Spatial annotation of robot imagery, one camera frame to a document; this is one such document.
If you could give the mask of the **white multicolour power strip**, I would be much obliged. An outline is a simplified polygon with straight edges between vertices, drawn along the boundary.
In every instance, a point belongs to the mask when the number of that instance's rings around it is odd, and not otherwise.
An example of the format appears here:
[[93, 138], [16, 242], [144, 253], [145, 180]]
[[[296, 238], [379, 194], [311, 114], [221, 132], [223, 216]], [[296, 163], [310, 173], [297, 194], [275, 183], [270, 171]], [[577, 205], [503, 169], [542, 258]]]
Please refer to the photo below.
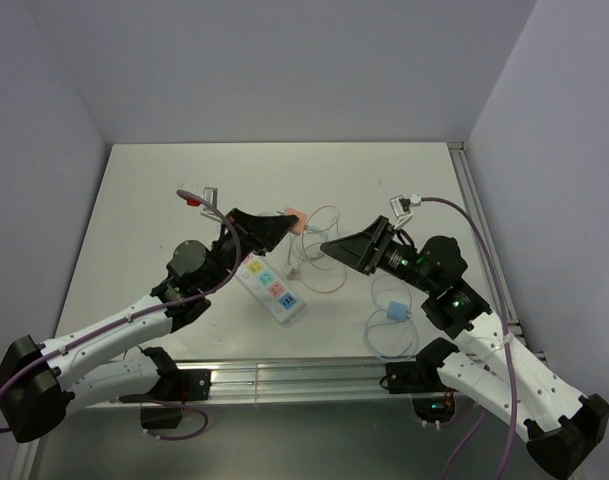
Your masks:
[[261, 256], [249, 254], [237, 269], [235, 277], [281, 326], [295, 321], [306, 307], [304, 300]]

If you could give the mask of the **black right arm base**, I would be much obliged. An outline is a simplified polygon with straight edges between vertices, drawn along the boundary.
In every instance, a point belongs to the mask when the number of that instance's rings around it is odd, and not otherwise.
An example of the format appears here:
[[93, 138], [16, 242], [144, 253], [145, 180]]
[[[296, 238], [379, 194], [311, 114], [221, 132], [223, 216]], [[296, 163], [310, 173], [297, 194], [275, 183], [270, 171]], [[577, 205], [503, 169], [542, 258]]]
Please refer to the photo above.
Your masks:
[[458, 399], [456, 391], [445, 386], [436, 370], [425, 362], [386, 363], [379, 386], [390, 395], [409, 395], [418, 419], [435, 426], [453, 422], [475, 409], [472, 401]]

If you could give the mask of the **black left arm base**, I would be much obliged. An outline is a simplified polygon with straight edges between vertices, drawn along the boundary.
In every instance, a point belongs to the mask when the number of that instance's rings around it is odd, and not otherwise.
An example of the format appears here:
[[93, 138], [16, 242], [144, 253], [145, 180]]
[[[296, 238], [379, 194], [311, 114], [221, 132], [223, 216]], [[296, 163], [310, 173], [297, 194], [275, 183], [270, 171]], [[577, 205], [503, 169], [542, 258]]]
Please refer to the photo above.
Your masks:
[[[188, 440], [208, 427], [208, 414], [196, 402], [208, 399], [210, 379], [209, 370], [179, 370], [169, 379], [160, 380], [150, 392], [123, 395], [118, 400], [140, 404], [140, 425], [145, 434], [164, 441]], [[182, 422], [190, 415], [198, 417], [201, 424], [190, 433], [180, 433]]]

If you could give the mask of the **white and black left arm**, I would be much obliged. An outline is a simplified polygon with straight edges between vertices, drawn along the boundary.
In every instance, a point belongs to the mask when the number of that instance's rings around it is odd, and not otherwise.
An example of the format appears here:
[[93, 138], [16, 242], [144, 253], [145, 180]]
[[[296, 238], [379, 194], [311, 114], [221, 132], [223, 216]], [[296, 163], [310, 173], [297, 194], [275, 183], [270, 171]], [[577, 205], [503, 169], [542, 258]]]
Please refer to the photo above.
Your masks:
[[163, 349], [147, 348], [121, 362], [116, 356], [193, 323], [243, 260], [273, 251], [298, 222], [295, 215], [255, 216], [237, 208], [221, 220], [211, 245], [177, 245], [166, 277], [133, 305], [72, 334], [12, 342], [0, 363], [0, 434], [28, 443], [74, 412], [111, 398], [174, 395], [178, 369]]

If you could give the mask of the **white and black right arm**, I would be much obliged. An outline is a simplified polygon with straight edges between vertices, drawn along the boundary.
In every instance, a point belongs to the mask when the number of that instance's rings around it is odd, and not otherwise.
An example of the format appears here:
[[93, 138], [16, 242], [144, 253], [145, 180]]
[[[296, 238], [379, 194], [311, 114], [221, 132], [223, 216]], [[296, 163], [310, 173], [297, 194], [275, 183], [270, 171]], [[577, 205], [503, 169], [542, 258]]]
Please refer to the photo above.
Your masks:
[[434, 236], [416, 248], [398, 242], [380, 216], [320, 249], [357, 272], [383, 270], [426, 293], [421, 308], [444, 335], [417, 353], [419, 383], [473, 399], [505, 422], [550, 476], [570, 478], [603, 440], [607, 401], [566, 383], [504, 330], [500, 316], [464, 280], [467, 263], [454, 238]]

